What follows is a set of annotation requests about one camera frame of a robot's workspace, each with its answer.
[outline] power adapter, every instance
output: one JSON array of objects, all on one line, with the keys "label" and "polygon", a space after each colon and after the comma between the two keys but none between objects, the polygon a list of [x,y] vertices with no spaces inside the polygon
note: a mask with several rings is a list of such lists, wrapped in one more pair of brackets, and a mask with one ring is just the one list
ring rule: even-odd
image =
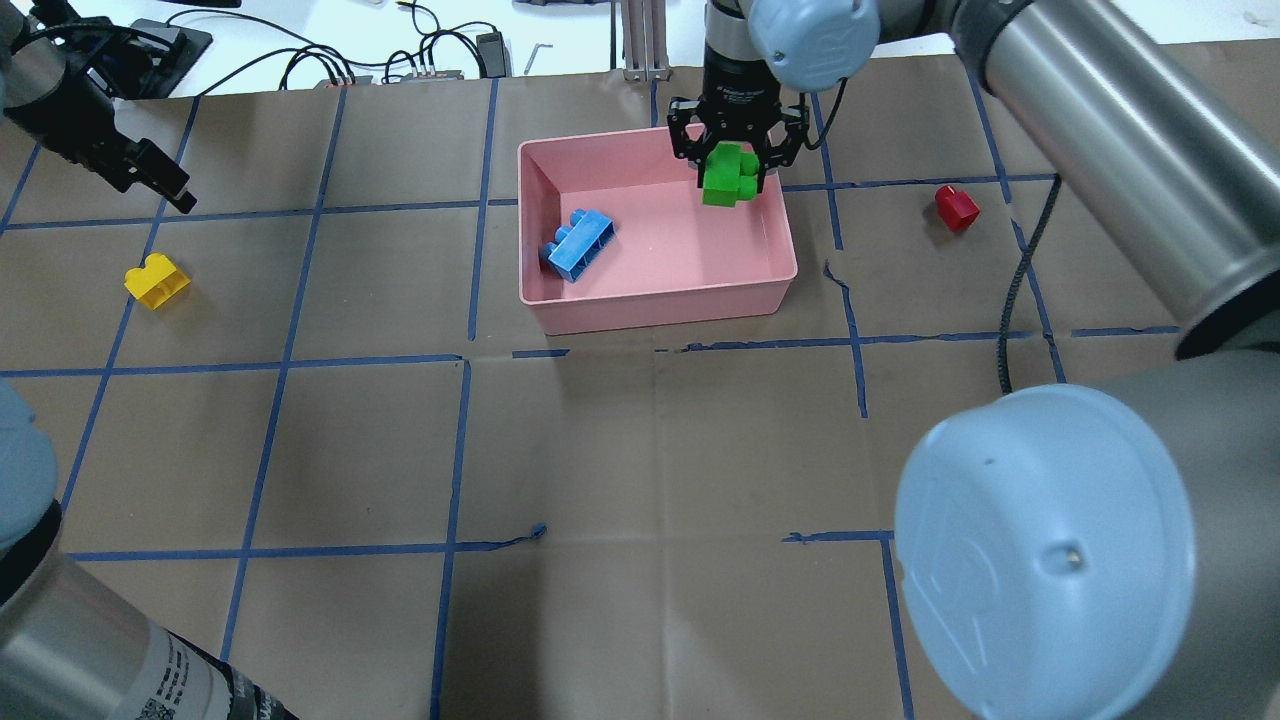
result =
[{"label": "power adapter", "polygon": [[500,32],[477,35],[476,49],[484,61],[484,77],[511,77],[511,54]]}]

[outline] pink plastic bin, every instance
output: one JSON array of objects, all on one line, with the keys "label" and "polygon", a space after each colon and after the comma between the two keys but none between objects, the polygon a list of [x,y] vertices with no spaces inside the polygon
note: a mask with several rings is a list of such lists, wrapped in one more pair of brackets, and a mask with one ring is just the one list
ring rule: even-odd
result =
[{"label": "pink plastic bin", "polygon": [[[769,176],[737,208],[701,204],[698,174],[671,154],[667,128],[535,140],[520,146],[520,299],[547,334],[776,313],[796,255]],[[576,283],[538,251],[575,209],[617,236]]]}]

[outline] wire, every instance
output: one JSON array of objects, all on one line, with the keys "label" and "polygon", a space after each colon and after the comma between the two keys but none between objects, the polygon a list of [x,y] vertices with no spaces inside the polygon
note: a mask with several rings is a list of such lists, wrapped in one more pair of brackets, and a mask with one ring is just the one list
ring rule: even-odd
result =
[{"label": "wire", "polygon": [[609,0],[609,69],[618,69],[618,0]]},{"label": "wire", "polygon": [[471,27],[471,26],[485,26],[486,28],[489,28],[489,32],[498,32],[498,26],[495,26],[495,24],[493,24],[493,23],[490,23],[488,20],[471,20],[468,23],[462,23],[460,26],[453,26],[449,29],[457,31],[457,29],[462,29],[465,27]]},{"label": "wire", "polygon": [[196,8],[196,9],[192,9],[192,10],[183,10],[180,13],[174,13],[174,14],[169,15],[169,19],[165,20],[164,24],[168,26],[168,27],[173,27],[173,20],[175,20],[175,19],[183,17],[183,15],[191,15],[191,14],[195,14],[195,13],[209,13],[211,15],[230,15],[233,18],[241,18],[242,20],[251,20],[251,22],[255,22],[255,23],[259,23],[259,24],[264,24],[264,26],[266,26],[269,28],[278,29],[278,31],[283,32],[284,35],[288,35],[289,37],[293,37],[296,40],[301,40],[302,42],[306,42],[308,45],[315,45],[315,41],[298,35],[298,33],[293,32],[292,29],[289,29],[289,28],[287,28],[284,26],[273,23],[271,20],[262,19],[262,18],[259,18],[259,17],[255,17],[255,15],[246,15],[244,13],[236,13],[233,10],[212,10],[212,9],[209,9],[209,8]]},{"label": "wire", "polygon": [[337,50],[334,50],[333,46],[330,46],[330,45],[321,45],[319,42],[312,42],[312,44],[310,44],[310,45],[307,45],[305,47],[300,47],[298,50],[300,51],[301,50],[317,50],[320,53],[328,53],[335,60],[335,64],[337,63],[342,63],[342,70],[346,70],[346,79],[349,79],[352,83],[356,82],[356,70],[351,69],[351,63],[346,58],[342,56],[342,53],[338,53]]},{"label": "wire", "polygon": [[111,26],[102,23],[63,23],[60,26],[46,27],[45,29],[33,32],[26,37],[19,38],[13,44],[10,53],[17,53],[27,45],[37,40],[44,40],[46,37],[64,37],[68,32],[111,32],[118,35],[128,35],[131,37],[137,37],[140,40],[150,40],[157,45],[165,47],[173,47],[173,42],[160,37],[159,35],[151,35],[150,32],[141,31],[133,27]]},{"label": "wire", "polygon": [[417,12],[419,10],[422,10],[428,15],[431,15],[431,22],[435,23],[435,29],[433,32],[439,32],[440,28],[443,27],[440,24],[440,18],[435,13],[433,13],[431,9],[428,8],[426,5],[419,5],[417,0],[396,0],[396,4],[399,5],[401,8],[408,8],[410,15],[413,18],[413,29],[416,29],[419,35],[424,35],[424,36],[425,35],[431,35],[430,32],[424,32],[422,28],[419,27],[419,24],[417,24]]},{"label": "wire", "polygon": [[442,37],[456,37],[458,42],[461,42],[463,47],[466,47],[467,51],[471,53],[471,58],[476,61],[476,68],[480,69],[480,77],[489,77],[488,69],[485,68],[484,64],[484,58],[480,56],[480,49],[475,46],[475,42],[471,42],[470,37],[452,29],[442,29],[439,32],[422,37],[422,41],[419,44],[417,51],[419,51],[419,59],[422,60],[424,65],[428,65],[433,69],[435,68],[435,44]]},{"label": "wire", "polygon": [[274,58],[276,55],[283,55],[284,53],[297,53],[297,51],[298,51],[297,47],[282,47],[279,50],[271,50],[270,53],[264,53],[262,55],[259,55],[257,58],[253,58],[252,60],[250,60],[250,61],[244,63],[243,65],[236,68],[234,70],[227,73],[227,76],[223,77],[223,79],[220,79],[220,81],[215,82],[214,85],[210,85],[205,90],[197,92],[196,97],[204,97],[204,96],[209,95],[210,92],[218,90],[219,87],[221,87],[224,83],[227,83],[228,81],[230,81],[236,76],[243,73],[244,70],[252,68],[253,65],[261,63],[262,60],[269,60],[269,59],[271,59],[271,58]]},{"label": "wire", "polygon": [[316,53],[315,50],[298,49],[298,51],[293,54],[293,58],[289,59],[288,67],[284,68],[284,74],[280,76],[280,90],[289,88],[289,74],[292,74],[293,69],[297,68],[302,63],[302,60],[306,60],[307,58],[315,58],[316,60],[320,61],[321,65],[324,65],[325,73],[328,73],[329,76],[329,85],[339,85],[338,82],[339,73],[335,72],[337,67],[333,64],[334,63],[333,58],[329,58],[323,53]]},{"label": "wire", "polygon": [[415,73],[420,72],[417,67],[417,60],[413,59],[413,55],[408,50],[397,50],[392,53],[390,56],[387,58],[385,69],[383,69],[383,85],[390,85],[392,82],[392,65],[396,63],[397,55],[404,55],[404,58],[408,60],[410,67],[413,68],[413,72]]},{"label": "wire", "polygon": [[[822,135],[818,136],[817,142],[809,142],[809,138],[804,138],[804,146],[809,150],[817,150],[822,147],[822,143],[827,142],[827,133],[831,132],[832,123],[836,122],[836,113],[840,111],[840,105],[845,101],[845,87],[849,86],[849,78],[840,78],[840,91],[836,92],[836,102],[831,106],[831,114],[827,115],[827,120],[822,124]],[[800,106],[808,109],[809,105],[805,101],[805,94],[800,94]]]},{"label": "wire", "polygon": [[1044,228],[1048,227],[1048,219],[1053,214],[1053,206],[1057,205],[1057,195],[1061,190],[1062,176],[1055,174],[1048,197],[1044,199],[1044,209],[1041,210],[1041,219],[1036,223],[1036,232],[1032,233],[1030,241],[1027,242],[1027,250],[1023,250],[1023,259],[1018,263],[1014,281],[1009,284],[1009,296],[1005,297],[1005,310],[1000,315],[1000,334],[996,338],[996,375],[1000,378],[1000,392],[1005,395],[1014,392],[1014,384],[1009,379],[1009,325],[1014,320],[1014,304],[1018,302],[1018,291],[1023,287],[1023,277],[1032,266],[1032,255],[1036,255],[1036,247],[1044,237]]}]

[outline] green lego brick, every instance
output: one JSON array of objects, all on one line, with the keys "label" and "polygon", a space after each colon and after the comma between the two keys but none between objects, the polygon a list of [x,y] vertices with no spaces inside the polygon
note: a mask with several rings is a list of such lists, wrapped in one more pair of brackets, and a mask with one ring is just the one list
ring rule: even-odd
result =
[{"label": "green lego brick", "polygon": [[732,208],[740,200],[754,200],[760,159],[746,147],[721,142],[707,156],[703,173],[703,205]]}]

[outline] blue tape line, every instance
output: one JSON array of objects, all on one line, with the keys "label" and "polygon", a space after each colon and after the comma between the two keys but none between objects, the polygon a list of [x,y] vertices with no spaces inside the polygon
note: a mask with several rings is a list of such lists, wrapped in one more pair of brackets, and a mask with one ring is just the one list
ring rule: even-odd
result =
[{"label": "blue tape line", "polygon": [[806,340],[764,340],[764,341],[727,341],[703,345],[694,342],[686,345],[676,352],[716,352],[721,350],[787,350],[791,347],[841,347],[851,341],[844,337],[823,337]]},{"label": "blue tape line", "polygon": [[447,200],[442,202],[397,202],[394,205],[347,205],[344,208],[328,208],[325,215],[351,215],[356,213],[397,213],[403,210],[460,210],[477,208],[475,200]]},{"label": "blue tape line", "polygon": [[906,667],[906,642],[902,639],[902,612],[897,602],[897,579],[893,574],[893,550],[888,539],[881,541],[881,560],[884,564],[884,593],[888,596],[888,621],[893,629],[893,655],[897,656],[897,683],[902,693],[902,717],[915,720],[911,701],[911,675]]},{"label": "blue tape line", "polygon": [[444,689],[444,650],[449,629],[449,602],[453,598],[453,561],[458,544],[458,511],[462,506],[462,466],[467,448],[467,420],[471,414],[471,363],[462,365],[462,392],[458,397],[458,429],[453,439],[453,495],[449,497],[448,550],[440,574],[440,607],[435,619],[435,660],[431,671],[431,720],[440,717],[440,693]]},{"label": "blue tape line", "polygon": [[[1009,182],[1043,182],[1053,179],[1052,174],[1009,176]],[[859,182],[824,182],[808,184],[785,184],[782,192],[817,192],[822,190],[874,190],[877,187],[902,187],[913,184],[993,184],[1001,182],[1000,176],[970,176],[954,178],[899,178]]]},{"label": "blue tape line", "polygon": [[338,357],[334,360],[292,360],[289,369],[301,368],[353,368],[361,365],[425,365],[430,363],[457,363],[461,355],[390,355],[387,357]]},{"label": "blue tape line", "polygon": [[568,352],[570,351],[563,347],[557,350],[516,350],[511,354],[511,357],[513,360],[529,360],[534,357],[564,357],[566,355],[568,355]]},{"label": "blue tape line", "polygon": [[[813,99],[813,115],[818,123],[818,135],[823,133],[823,120],[822,120],[822,101],[818,99],[818,94],[810,95]],[[836,205],[836,191],[833,190],[835,176],[831,169],[831,149],[829,145],[823,142],[819,149],[822,152],[822,174],[827,178],[827,209],[831,211],[831,236],[836,241],[836,250],[845,249],[845,233],[840,225],[840,208]]]},{"label": "blue tape line", "polygon": [[238,550],[140,550],[68,552],[78,562],[145,562],[148,560],[236,560]]},{"label": "blue tape line", "polygon": [[150,225],[155,218],[108,218],[102,220],[50,220],[42,223],[14,223],[12,231],[45,231],[63,228],[113,228],[120,225]]},{"label": "blue tape line", "polygon": [[[1009,333],[1009,340],[1029,340],[1034,337],[1034,333],[1028,331],[1018,331]],[[1000,338],[1000,333],[942,333],[942,334],[888,334],[888,336],[874,336],[864,337],[861,340],[863,345],[904,345],[910,342],[995,342]]]},{"label": "blue tape line", "polygon": [[863,365],[863,340],[861,336],[858,334],[858,320],[854,318],[854,301],[850,295],[849,283],[837,278],[831,272],[829,260],[823,263],[822,274],[831,282],[838,284],[840,291],[845,297],[845,319],[849,322],[849,346],[854,351],[854,379],[858,383],[858,411],[861,413],[863,419],[867,419],[867,368]]},{"label": "blue tape line", "polygon": [[852,530],[835,533],[813,533],[809,536],[791,533],[782,542],[809,544],[814,542],[882,542],[893,539],[893,530]]},{"label": "blue tape line", "polygon": [[489,173],[493,169],[493,128],[498,117],[498,79],[489,88],[489,119],[484,131],[484,165],[480,172],[480,211],[476,214],[476,249],[471,263],[471,307],[467,311],[467,341],[476,338],[480,315],[480,270],[484,265],[484,225],[489,219]]},{"label": "blue tape line", "polygon": [[527,536],[518,538],[512,538],[503,542],[460,542],[454,548],[457,552],[493,552],[495,550],[502,550],[504,547],[512,547],[516,544],[522,544],[526,542],[532,542],[547,534],[547,524],[538,523],[532,527]]},{"label": "blue tape line", "polygon": [[22,174],[18,176],[18,184],[13,187],[13,195],[9,196],[9,205],[4,209],[4,218],[0,218],[0,234],[9,229],[9,222],[13,220],[13,213],[18,209],[18,199],[22,197],[22,191],[27,187],[27,181],[31,179],[31,170],[36,167],[36,158],[40,156],[40,145],[31,149],[31,155],[27,156],[27,164],[22,168]]},{"label": "blue tape line", "polygon": [[[982,120],[982,132],[987,136],[987,146],[991,147],[991,160],[996,168],[996,177],[1002,181],[1009,178],[1005,160],[1000,156],[1000,147],[996,146],[996,131],[991,127],[991,115],[987,113],[987,102],[982,99],[982,88],[978,79],[969,74],[969,90],[973,92],[974,104],[978,106],[978,119]],[[1005,205],[1012,205],[1014,193],[1007,182],[1001,182],[1001,192],[1005,193]]]},{"label": "blue tape line", "polygon": [[[996,167],[996,174],[1000,177],[1000,190],[1005,196],[1005,205],[1012,208],[1014,192],[1012,187],[1009,184],[1009,170],[1005,168],[1005,161],[1000,156],[1000,147],[996,143],[996,133],[991,128],[991,117],[987,114],[987,102],[982,97],[982,88],[978,86],[977,78],[972,74],[969,76],[969,90],[973,94],[974,104],[978,106],[978,117],[982,120],[982,131],[987,136],[987,146],[991,149],[991,158]],[[1023,233],[1021,225],[1018,220],[1010,219],[1014,225],[1014,237],[1018,240],[1018,247],[1024,252],[1027,251],[1027,237]],[[1048,343],[1048,356],[1053,363],[1053,375],[1057,382],[1066,382],[1066,370],[1062,369],[1062,357],[1057,351],[1057,338],[1053,337],[1053,324],[1048,319],[1048,306],[1044,304],[1044,293],[1041,292],[1039,279],[1036,275],[1036,265],[1032,264],[1027,268],[1027,286],[1030,287],[1032,295],[1036,297],[1036,310],[1041,318],[1041,325],[1044,331],[1044,342]]]},{"label": "blue tape line", "polygon": [[[1010,219],[1014,225],[1014,237],[1018,238],[1018,247],[1027,250],[1027,236],[1023,233],[1023,227],[1018,224],[1018,220]],[[1044,342],[1048,343],[1048,356],[1053,361],[1053,375],[1057,382],[1066,382],[1066,370],[1062,368],[1062,356],[1057,351],[1057,338],[1053,336],[1053,325],[1048,320],[1048,305],[1044,302],[1044,293],[1041,292],[1039,278],[1036,275],[1036,264],[1032,263],[1027,268],[1027,287],[1030,288],[1032,296],[1036,297],[1036,311],[1039,315],[1041,325],[1044,328]]]},{"label": "blue tape line", "polygon": [[170,223],[214,223],[219,220],[270,220],[274,218],[302,218],[311,210],[257,210],[252,213],[210,213],[207,215],[169,215],[160,222]]},{"label": "blue tape line", "polygon": [[187,124],[182,128],[182,140],[178,141],[178,151],[174,152],[174,163],[182,163],[187,156],[187,146],[191,145],[191,132],[196,128],[196,115],[200,113],[200,97],[191,99],[191,110],[187,111]]},{"label": "blue tape line", "polygon": [[996,176],[957,177],[957,178],[922,178],[922,179],[892,179],[892,181],[865,181],[849,183],[849,190],[873,190],[877,187],[904,187],[914,184],[991,184],[1000,182]]},{"label": "blue tape line", "polygon": [[284,354],[280,359],[280,373],[275,380],[275,395],[271,400],[271,414],[266,421],[266,438],[262,441],[262,455],[259,459],[257,477],[253,479],[253,496],[250,500],[248,519],[244,521],[244,537],[241,542],[241,559],[236,569],[236,585],[232,591],[232,605],[227,611],[227,625],[223,629],[223,647],[219,657],[223,661],[230,656],[232,639],[236,637],[236,623],[239,619],[239,605],[244,591],[244,574],[248,570],[250,548],[253,546],[253,533],[257,529],[257,515],[262,503],[262,488],[266,486],[266,473],[271,462],[271,448],[275,445],[275,430],[280,419],[280,406],[284,402],[284,387],[289,379],[289,361],[298,337],[298,323],[302,316],[302,302],[306,299],[307,279],[311,274],[311,259],[315,255],[316,236],[320,231],[320,218],[324,215],[324,199],[329,190],[329,177],[333,173],[333,158],[338,149],[338,133],[342,129],[342,117],[347,108],[347,88],[338,91],[338,109],[334,113],[329,147],[325,151],[324,170],[320,174],[320,187],[316,190],[316,202],[311,211],[311,229],[307,232],[307,246],[302,252],[302,268],[298,272],[298,286],[293,295],[293,311],[289,316],[289,332],[284,338]]},{"label": "blue tape line", "polygon": [[165,365],[156,368],[113,368],[113,375],[191,375],[202,373],[253,373],[279,370],[279,363],[227,363],[221,365]]},{"label": "blue tape line", "polygon": [[251,560],[282,557],[370,557],[375,555],[440,555],[444,543],[337,544],[321,547],[260,547],[243,552]]},{"label": "blue tape line", "polygon": [[[187,142],[191,140],[191,129],[196,124],[196,113],[200,111],[200,99],[195,99],[191,102],[191,110],[187,113],[187,124],[182,131],[182,140],[178,142],[178,152],[175,154],[175,161],[182,161],[183,154],[187,151]],[[169,206],[166,200],[160,200],[156,205],[155,215],[151,219],[151,231],[147,233],[147,242],[142,249],[142,259],[140,264],[151,254],[152,247],[155,247],[156,236],[160,233],[160,219],[164,218],[165,208]],[[106,355],[106,365],[102,369],[102,379],[97,383],[97,391],[93,393],[93,405],[90,406],[88,419],[84,421],[84,432],[81,433],[79,445],[76,447],[76,459],[72,461],[70,471],[67,474],[67,487],[63,488],[63,497],[60,498],[63,512],[70,507],[72,496],[76,492],[76,484],[79,480],[81,469],[84,466],[84,454],[88,451],[88,441],[93,437],[93,425],[97,423],[97,415],[102,410],[102,398],[106,397],[106,386],[111,380],[111,374],[115,370],[115,360],[120,355],[120,346],[124,345],[124,333],[129,328],[129,318],[133,315],[133,297],[127,297],[124,301],[124,311],[120,314],[120,324],[115,328],[115,338],[111,341],[111,351]]]},{"label": "blue tape line", "polygon": [[64,370],[0,370],[0,378],[83,378],[99,377],[102,368],[68,368]]},{"label": "blue tape line", "polygon": [[[547,524],[532,527],[527,536],[500,542],[472,541],[456,543],[456,552],[494,552],[507,547],[532,542],[547,534]],[[147,562],[155,560],[251,560],[291,557],[366,557],[375,555],[444,555],[451,548],[447,542],[401,544],[335,544],[308,547],[260,547],[243,550],[125,550],[100,552],[69,552],[81,562]]]},{"label": "blue tape line", "polygon": [[658,127],[658,81],[649,81],[649,127]]},{"label": "blue tape line", "polygon": [[1148,334],[1178,334],[1183,332],[1175,325],[1157,325],[1153,328],[1092,328],[1071,331],[1071,337],[1134,337]]},{"label": "blue tape line", "polygon": [[810,184],[785,184],[782,186],[782,192],[819,192],[824,190],[831,190],[827,183],[810,183]]},{"label": "blue tape line", "polygon": [[1050,182],[1055,177],[1053,173],[1032,173],[1029,176],[1009,176],[1009,182]]}]

